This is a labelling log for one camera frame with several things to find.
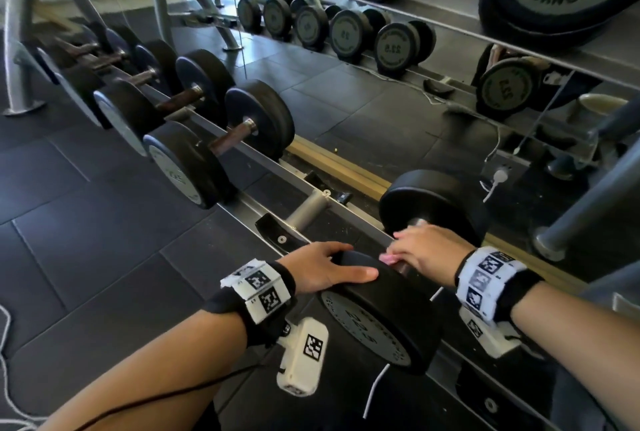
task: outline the black cable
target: black cable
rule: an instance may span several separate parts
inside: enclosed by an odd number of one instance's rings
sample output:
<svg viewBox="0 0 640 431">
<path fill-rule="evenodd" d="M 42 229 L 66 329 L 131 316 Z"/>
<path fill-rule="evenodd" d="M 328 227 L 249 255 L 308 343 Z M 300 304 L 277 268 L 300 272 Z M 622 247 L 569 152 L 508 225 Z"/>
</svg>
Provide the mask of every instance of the black cable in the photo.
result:
<svg viewBox="0 0 640 431">
<path fill-rule="evenodd" d="M 180 396 L 180 395 L 183 395 L 183 394 L 188 394 L 190 392 L 200 391 L 202 389 L 206 389 L 207 387 L 215 386 L 216 384 L 219 384 L 220 382 L 224 382 L 227 379 L 231 379 L 232 377 L 235 377 L 236 375 L 240 375 L 242 373 L 249 372 L 250 370 L 263 368 L 263 367 L 267 367 L 267 366 L 266 365 L 262 365 L 262 364 L 249 365 L 249 367 L 245 367 L 244 369 L 236 370 L 234 372 L 228 373 L 227 375 L 225 375 L 223 377 L 219 377 L 217 379 L 208 380 L 206 382 L 198 384 L 197 386 L 186 387 L 185 389 L 179 389 L 177 391 L 171 391 L 171 392 L 167 392 L 167 393 L 164 393 L 164 394 L 157 394 L 155 396 L 146 397 L 146 398 L 140 399 L 138 401 L 133 401 L 133 402 L 130 402 L 128 404 L 123 404 L 121 406 L 114 407 L 114 408 L 112 408 L 112 409 L 110 409 L 108 411 L 105 411 L 105 412 L 99 414 L 95 418 L 90 419 L 89 421 L 85 422 L 85 424 L 83 424 L 79 428 L 76 428 L 74 431 L 84 431 L 85 429 L 87 429 L 87 428 L 93 426 L 94 424 L 96 424 L 98 421 L 101 421 L 101 420 L 103 420 L 105 418 L 108 418 L 109 416 L 112 416 L 112 415 L 117 414 L 119 412 L 127 411 L 128 409 L 133 409 L 135 407 L 144 406 L 144 405 L 150 404 L 152 402 L 162 401 L 163 399 L 169 399 L 171 397 Z"/>
<path fill-rule="evenodd" d="M 611 419 L 611 416 L 609 415 L 609 413 L 604 410 L 604 407 L 602 406 L 602 404 L 600 404 L 598 400 L 595 397 L 593 397 L 593 395 L 590 392 L 587 391 L 587 394 L 589 395 L 593 403 L 596 404 L 596 407 L 600 410 L 600 412 L 604 416 L 604 420 L 611 425 L 614 431 L 620 431 L 618 429 L 618 426 L 616 426 L 615 422 L 613 422 L 613 419 Z"/>
</svg>

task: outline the wrist-mounted device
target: wrist-mounted device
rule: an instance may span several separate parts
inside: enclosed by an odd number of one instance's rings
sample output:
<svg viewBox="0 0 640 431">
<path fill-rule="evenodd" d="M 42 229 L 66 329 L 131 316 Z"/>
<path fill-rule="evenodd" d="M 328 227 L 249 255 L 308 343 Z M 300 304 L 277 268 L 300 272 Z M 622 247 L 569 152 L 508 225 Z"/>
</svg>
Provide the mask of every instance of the wrist-mounted device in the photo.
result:
<svg viewBox="0 0 640 431">
<path fill-rule="evenodd" d="M 460 264 L 460 317 L 491 357 L 523 345 L 511 310 L 540 281 L 540 275 L 495 247 L 481 247 Z"/>
<path fill-rule="evenodd" d="M 296 282 L 289 270 L 275 261 L 253 259 L 220 280 L 220 286 L 203 309 L 238 313 L 246 328 L 247 346 L 283 346 L 278 386 L 299 397 L 315 393 L 329 331 L 314 318 L 304 318 L 298 325 L 286 320 L 296 301 Z"/>
</svg>

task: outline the forearm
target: forearm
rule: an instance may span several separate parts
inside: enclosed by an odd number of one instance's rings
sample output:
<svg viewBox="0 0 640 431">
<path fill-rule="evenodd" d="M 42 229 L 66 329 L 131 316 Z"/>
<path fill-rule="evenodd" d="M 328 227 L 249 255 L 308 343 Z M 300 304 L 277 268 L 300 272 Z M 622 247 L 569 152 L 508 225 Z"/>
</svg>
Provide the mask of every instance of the forearm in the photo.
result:
<svg viewBox="0 0 640 431">
<path fill-rule="evenodd" d="M 511 317 L 626 426 L 640 430 L 640 325 L 546 283 L 534 286 Z"/>
<path fill-rule="evenodd" d="M 85 387 L 40 429 L 72 431 L 119 405 L 221 377 L 245 348 L 246 331 L 238 314 L 199 311 Z M 91 430 L 189 430 L 216 390 L 217 386 L 124 411 Z"/>
</svg>

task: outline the wooden base strip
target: wooden base strip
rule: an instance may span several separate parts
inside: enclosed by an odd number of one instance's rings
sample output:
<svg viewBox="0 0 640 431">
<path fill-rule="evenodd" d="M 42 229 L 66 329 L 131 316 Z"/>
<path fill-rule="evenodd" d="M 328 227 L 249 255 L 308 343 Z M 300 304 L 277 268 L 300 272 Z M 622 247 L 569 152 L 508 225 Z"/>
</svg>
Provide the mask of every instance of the wooden base strip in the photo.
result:
<svg viewBox="0 0 640 431">
<path fill-rule="evenodd" d="M 380 176 L 374 175 L 366 169 L 360 168 L 356 164 L 342 159 L 337 154 L 327 151 L 300 136 L 296 136 L 295 141 L 287 148 L 287 151 L 374 200 L 380 200 L 391 184 L 384 178 L 380 178 Z M 529 269 L 540 274 L 556 288 L 577 294 L 586 287 L 586 283 L 577 277 L 542 261 L 523 249 L 492 236 L 492 234 L 487 234 L 484 244 L 500 249 L 505 254 L 522 261 Z"/>
</svg>

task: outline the hand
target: hand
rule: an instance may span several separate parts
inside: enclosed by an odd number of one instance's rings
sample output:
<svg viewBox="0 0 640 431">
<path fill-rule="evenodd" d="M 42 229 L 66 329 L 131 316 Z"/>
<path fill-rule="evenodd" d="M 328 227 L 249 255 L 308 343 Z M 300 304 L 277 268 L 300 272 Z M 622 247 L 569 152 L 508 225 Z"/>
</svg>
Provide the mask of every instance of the hand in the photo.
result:
<svg viewBox="0 0 640 431">
<path fill-rule="evenodd" d="M 315 293 L 340 282 L 369 282 L 378 270 L 362 266 L 338 266 L 330 256 L 341 250 L 353 250 L 350 244 L 314 242 L 278 259 L 296 280 L 296 294 Z"/>
<path fill-rule="evenodd" d="M 408 227 L 396 232 L 380 261 L 393 265 L 402 260 L 441 286 L 456 285 L 456 271 L 476 248 L 449 229 L 432 224 Z"/>
</svg>

